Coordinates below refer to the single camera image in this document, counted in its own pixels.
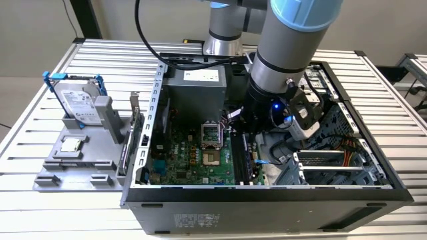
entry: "black cable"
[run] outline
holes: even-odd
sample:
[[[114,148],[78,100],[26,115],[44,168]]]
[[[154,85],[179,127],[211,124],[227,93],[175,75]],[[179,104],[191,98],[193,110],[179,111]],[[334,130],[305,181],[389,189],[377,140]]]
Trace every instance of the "black cable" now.
[[[10,127],[8,125],[4,125],[3,123],[0,123],[0,126],[6,127],[7,129],[12,129],[12,127]]]
[[[71,24],[72,29],[74,29],[75,38],[78,38],[78,37],[79,37],[79,35],[78,35],[78,31],[76,31],[76,28],[75,28],[75,25],[74,25],[74,21],[72,21],[72,19],[70,18],[70,14],[68,14],[68,8],[67,8],[66,0],[62,0],[62,2],[64,3],[66,13],[67,13],[67,17],[68,17],[70,24]]]
[[[411,89],[414,88],[414,85],[415,85],[417,81],[418,81],[418,79],[415,79],[415,81],[414,81],[414,83],[413,83],[413,86],[409,88],[407,93],[406,93],[406,95],[405,95],[405,99],[407,99],[407,96],[409,96],[409,94],[410,94]]]
[[[289,150],[291,150],[294,153],[297,153],[301,149],[295,148],[289,142],[289,138],[287,138],[287,134],[283,136],[283,140],[278,141],[271,147],[270,147],[270,150],[269,150],[269,153],[270,153],[270,157],[278,162],[270,162],[270,164],[273,165],[277,165],[277,166],[281,166],[283,165],[281,159],[275,156],[275,150],[277,148],[281,147],[281,145],[285,145],[287,147]]]
[[[135,1],[135,24],[137,24],[137,30],[138,30],[141,39],[142,39],[143,43],[146,44],[146,47],[149,48],[150,52],[159,59],[161,62],[163,62],[171,68],[175,68],[175,69],[182,70],[182,71],[197,71],[197,70],[202,70],[202,69],[209,69],[209,68],[215,67],[215,66],[222,65],[222,64],[231,64],[234,62],[238,62],[238,60],[235,60],[235,58],[230,58],[229,60],[221,60],[221,61],[218,61],[215,63],[211,63],[211,64],[201,64],[201,66],[183,67],[183,66],[179,66],[179,65],[171,63],[169,60],[166,60],[157,53],[157,51],[154,50],[154,48],[150,45],[150,43],[149,43],[149,41],[146,39],[146,36],[143,34],[142,23],[141,23],[141,3],[142,3],[142,0],[137,0]]]
[[[290,107],[286,106],[286,109],[287,109],[287,113],[290,114],[291,113],[291,110],[290,110]],[[281,130],[287,130],[293,127],[293,124],[294,124],[294,116],[287,116],[287,117],[291,117],[291,123],[287,127],[279,127],[278,124],[275,123],[275,119],[274,119],[274,106],[271,106],[271,109],[270,109],[270,118],[271,118],[271,123],[273,123],[273,126],[277,128],[277,129],[281,129]]]
[[[326,102],[322,98],[322,95],[321,93],[318,92],[318,90],[315,89],[314,85],[313,85],[313,82],[310,81],[310,78],[307,76],[307,72],[305,72],[305,78],[306,78],[306,81],[307,81],[307,84],[311,88],[311,91],[314,92],[314,94],[317,95],[317,97],[319,98],[319,101],[321,101],[321,108],[325,109],[325,106],[326,106]]]

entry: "aluminum extrusion table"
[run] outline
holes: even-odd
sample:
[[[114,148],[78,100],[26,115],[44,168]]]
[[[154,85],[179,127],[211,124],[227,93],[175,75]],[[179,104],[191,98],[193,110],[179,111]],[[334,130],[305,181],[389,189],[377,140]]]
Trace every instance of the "aluminum extrusion table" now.
[[[202,54],[201,44],[154,44],[158,52]],[[338,76],[369,130],[410,189],[415,203],[350,233],[197,235],[201,239],[427,239],[427,125],[370,59],[353,51],[319,50]],[[86,40],[74,43],[54,73],[102,74],[114,108],[131,115],[131,91],[147,112],[158,59],[139,42]],[[146,236],[122,193],[32,191],[44,158],[63,129],[64,111],[43,86],[0,144],[2,239],[137,239]]]

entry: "white sticker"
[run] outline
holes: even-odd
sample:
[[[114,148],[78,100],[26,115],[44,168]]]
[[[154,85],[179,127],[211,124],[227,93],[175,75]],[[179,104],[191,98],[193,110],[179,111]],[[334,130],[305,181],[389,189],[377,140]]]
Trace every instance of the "white sticker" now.
[[[86,125],[100,125],[102,119],[96,111],[91,95],[84,91],[63,90],[62,95],[75,119]]]
[[[175,214],[175,226],[187,228],[217,228],[221,223],[221,214]]]
[[[185,81],[219,82],[221,71],[203,69],[198,71],[185,71]]]

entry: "metal frame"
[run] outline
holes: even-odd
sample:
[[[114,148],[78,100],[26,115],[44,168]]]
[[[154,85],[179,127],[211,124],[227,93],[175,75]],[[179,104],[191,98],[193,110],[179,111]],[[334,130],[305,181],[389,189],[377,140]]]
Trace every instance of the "metal frame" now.
[[[83,35],[87,39],[103,39],[91,0],[70,0]]]
[[[201,44],[153,44],[157,51],[201,54]],[[257,49],[257,47],[246,47],[249,50]],[[421,121],[415,117],[411,111],[403,110],[402,105],[405,100],[397,98],[397,94],[391,93],[391,87],[383,84],[386,81],[381,78],[381,74],[374,74],[373,68],[369,68],[366,62],[351,51],[329,51],[318,50],[314,61],[329,62],[331,69],[341,81],[343,88],[349,92],[353,105],[357,111],[361,113],[361,118],[370,129],[370,132],[378,142],[390,163],[399,173],[401,179],[405,185],[409,187],[409,191],[415,199],[415,204],[403,207],[393,214],[375,220],[367,226],[361,227],[355,231],[346,233],[311,233],[301,234],[298,238],[313,239],[321,237],[343,238],[349,239],[377,239],[379,236],[389,236],[393,239],[409,239],[418,238],[425,239],[427,236],[426,228],[426,203],[427,203],[427,153],[423,151],[427,148],[427,138],[423,131],[423,125],[419,126]],[[67,52],[66,57],[60,61],[55,72],[67,72],[82,76],[92,76],[95,73],[107,76],[107,88],[115,89],[112,98],[118,101],[123,101],[126,91],[129,88],[141,88],[142,90],[150,89],[157,74],[158,61],[149,53],[145,45],[139,42],[130,41],[110,41],[110,40],[87,40],[82,44],[74,44]],[[31,191],[35,175],[40,171],[43,160],[36,158],[27,160],[24,157],[26,152],[19,152],[19,144],[31,143],[31,132],[36,128],[43,127],[48,131],[43,133],[44,145],[39,146],[20,146],[26,148],[28,155],[43,157],[44,149],[51,151],[48,143],[51,139],[56,140],[56,125],[51,124],[55,121],[58,110],[52,109],[52,106],[47,102],[50,93],[43,86],[35,99],[32,100],[28,108],[26,109],[16,125],[14,126],[7,138],[0,144],[0,194],[3,194],[3,201],[8,203],[4,207],[7,209],[19,210],[40,210],[51,209],[43,206],[30,207],[22,201],[19,201],[22,194],[4,191]],[[142,108],[147,110],[147,101],[142,100]],[[402,111],[387,111],[390,108],[402,109]],[[378,129],[378,126],[387,126],[387,129]],[[414,126],[411,130],[399,130],[402,126]],[[84,205],[88,205],[88,201],[100,202],[115,206],[115,203],[121,201],[122,194],[114,193],[107,197],[104,194],[91,193],[44,193],[36,194],[28,192],[32,196],[31,202],[38,201],[58,205],[72,194],[72,200]],[[62,219],[62,213],[58,212],[58,218]],[[94,231],[95,236],[111,236],[112,231],[106,233],[104,231]],[[121,237],[135,236],[126,231],[121,231]],[[206,235],[201,238],[217,239],[225,236]],[[295,235],[286,233],[263,234],[258,236],[253,235],[229,235],[229,239],[241,238],[294,238]]]

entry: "gray parts tray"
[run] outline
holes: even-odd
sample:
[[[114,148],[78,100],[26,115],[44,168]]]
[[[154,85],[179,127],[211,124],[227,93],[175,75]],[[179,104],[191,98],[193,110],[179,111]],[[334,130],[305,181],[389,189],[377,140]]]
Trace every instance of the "gray parts tray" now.
[[[131,129],[131,119],[122,120],[121,132],[126,136]],[[35,179],[34,190],[121,192],[126,177],[118,176],[117,172],[126,142],[115,144],[110,131],[102,126],[87,126],[80,133],[75,131],[71,133],[64,127],[60,132]]]

